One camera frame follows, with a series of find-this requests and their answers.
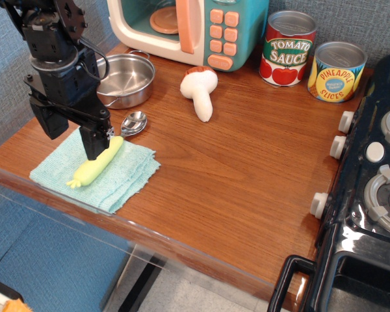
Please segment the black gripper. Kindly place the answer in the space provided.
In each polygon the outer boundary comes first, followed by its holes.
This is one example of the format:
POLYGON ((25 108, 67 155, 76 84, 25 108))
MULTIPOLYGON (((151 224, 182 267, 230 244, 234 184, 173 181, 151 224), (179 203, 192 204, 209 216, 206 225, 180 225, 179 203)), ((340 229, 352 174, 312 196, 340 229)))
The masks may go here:
POLYGON ((110 113, 97 96, 103 78, 93 50, 73 50, 57 62, 29 57, 35 75, 28 75, 29 103, 45 134, 58 138, 71 121, 80 126, 87 159, 94 161, 109 147, 110 113))

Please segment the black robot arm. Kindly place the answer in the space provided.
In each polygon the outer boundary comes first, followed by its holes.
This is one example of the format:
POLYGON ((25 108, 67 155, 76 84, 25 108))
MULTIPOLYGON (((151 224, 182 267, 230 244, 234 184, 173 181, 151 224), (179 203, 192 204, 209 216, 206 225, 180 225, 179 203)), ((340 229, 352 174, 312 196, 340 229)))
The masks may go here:
POLYGON ((103 52, 83 37, 85 12, 73 1, 0 1, 26 41, 36 74, 27 75, 30 105, 45 134, 55 139, 79 130, 90 160, 109 146, 114 134, 110 112, 97 95, 100 75, 96 55, 103 52))

